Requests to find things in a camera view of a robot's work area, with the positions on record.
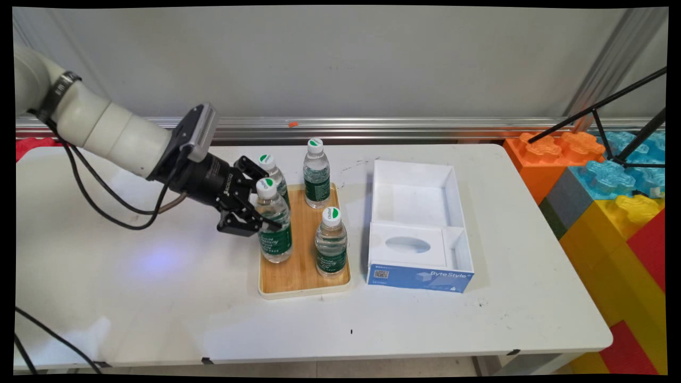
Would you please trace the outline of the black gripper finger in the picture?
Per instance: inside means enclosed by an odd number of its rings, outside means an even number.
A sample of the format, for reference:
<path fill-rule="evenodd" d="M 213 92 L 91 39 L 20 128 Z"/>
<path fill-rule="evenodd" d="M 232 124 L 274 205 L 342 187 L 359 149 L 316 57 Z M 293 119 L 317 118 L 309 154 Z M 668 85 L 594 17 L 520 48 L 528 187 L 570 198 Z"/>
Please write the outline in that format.
<path fill-rule="evenodd" d="M 238 160 L 234 162 L 234 167 L 240 170 L 241 173 L 254 183 L 269 177 L 268 171 L 263 170 L 262 167 L 246 156 L 239 157 Z"/>
<path fill-rule="evenodd" d="M 283 228 L 283 224 L 258 213 L 249 198 L 224 197 L 218 198 L 217 203 L 217 210 L 220 213 L 217 223 L 218 232 L 251 237 L 264 229 L 273 229 L 277 232 Z"/>

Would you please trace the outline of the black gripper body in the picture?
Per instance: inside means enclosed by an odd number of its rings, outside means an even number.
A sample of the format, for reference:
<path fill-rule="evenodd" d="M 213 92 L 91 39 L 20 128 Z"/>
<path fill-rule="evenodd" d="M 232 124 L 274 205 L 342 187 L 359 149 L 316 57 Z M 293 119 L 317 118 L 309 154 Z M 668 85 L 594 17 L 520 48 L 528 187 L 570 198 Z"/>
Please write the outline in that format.
<path fill-rule="evenodd" d="M 233 177 L 231 165 L 212 154 L 197 163 L 190 160 L 189 155 L 175 151 L 161 160 L 149 180 L 168 185 L 175 193 L 186 194 L 189 199 L 222 211 L 238 206 L 228 195 Z"/>

